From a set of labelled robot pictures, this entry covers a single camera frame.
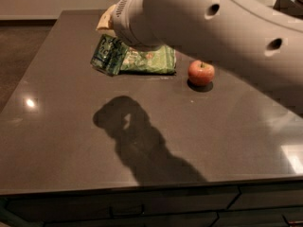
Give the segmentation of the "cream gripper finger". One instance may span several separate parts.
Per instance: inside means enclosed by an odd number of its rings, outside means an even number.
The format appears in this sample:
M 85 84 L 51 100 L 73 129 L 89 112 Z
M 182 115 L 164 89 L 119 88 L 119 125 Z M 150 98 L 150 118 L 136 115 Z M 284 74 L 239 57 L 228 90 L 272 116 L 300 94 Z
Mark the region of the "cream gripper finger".
M 113 4 L 101 15 L 96 28 L 97 32 L 109 32 L 110 34 L 114 33 L 112 13 L 114 12 L 115 8 L 116 4 Z

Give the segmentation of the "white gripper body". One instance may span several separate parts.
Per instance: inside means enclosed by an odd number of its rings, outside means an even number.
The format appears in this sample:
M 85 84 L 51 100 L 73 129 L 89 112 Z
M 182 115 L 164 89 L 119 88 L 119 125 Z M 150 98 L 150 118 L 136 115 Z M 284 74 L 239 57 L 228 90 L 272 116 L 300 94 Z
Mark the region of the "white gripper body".
M 120 0 L 112 12 L 116 36 L 132 48 L 157 48 L 158 39 L 145 18 L 143 0 Z

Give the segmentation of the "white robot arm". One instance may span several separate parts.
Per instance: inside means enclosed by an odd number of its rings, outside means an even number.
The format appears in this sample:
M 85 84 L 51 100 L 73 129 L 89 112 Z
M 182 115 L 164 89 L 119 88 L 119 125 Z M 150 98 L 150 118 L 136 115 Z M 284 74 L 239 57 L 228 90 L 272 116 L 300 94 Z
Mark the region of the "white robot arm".
M 210 61 L 303 114 L 303 26 L 257 0 L 120 0 L 101 16 L 128 46 Z

